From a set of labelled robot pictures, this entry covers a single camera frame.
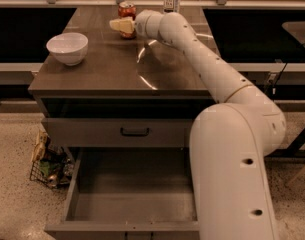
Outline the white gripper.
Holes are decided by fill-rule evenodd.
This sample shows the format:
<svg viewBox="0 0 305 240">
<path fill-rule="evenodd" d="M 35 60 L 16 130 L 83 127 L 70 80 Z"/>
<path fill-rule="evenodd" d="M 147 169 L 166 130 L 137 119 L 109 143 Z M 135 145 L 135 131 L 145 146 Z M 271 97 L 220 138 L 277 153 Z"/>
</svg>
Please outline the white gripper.
<svg viewBox="0 0 305 240">
<path fill-rule="evenodd" d="M 111 20 L 109 25 L 115 31 L 132 34 L 136 30 L 139 36 L 158 39 L 159 26 L 162 18 L 163 15 L 160 12 L 143 10 L 136 16 L 135 21 L 131 17 L 124 17 Z"/>
</svg>

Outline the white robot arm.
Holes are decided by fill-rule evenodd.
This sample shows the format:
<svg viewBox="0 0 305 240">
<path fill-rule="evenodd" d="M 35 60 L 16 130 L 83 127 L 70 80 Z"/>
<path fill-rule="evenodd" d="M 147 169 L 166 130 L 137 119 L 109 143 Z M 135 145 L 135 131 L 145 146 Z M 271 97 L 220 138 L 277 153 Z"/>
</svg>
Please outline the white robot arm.
<svg viewBox="0 0 305 240">
<path fill-rule="evenodd" d="M 179 13 L 144 10 L 110 27 L 180 51 L 215 100 L 194 120 L 189 140 L 200 240 L 279 240 L 264 157 L 284 139 L 281 109 L 199 41 Z"/>
</svg>

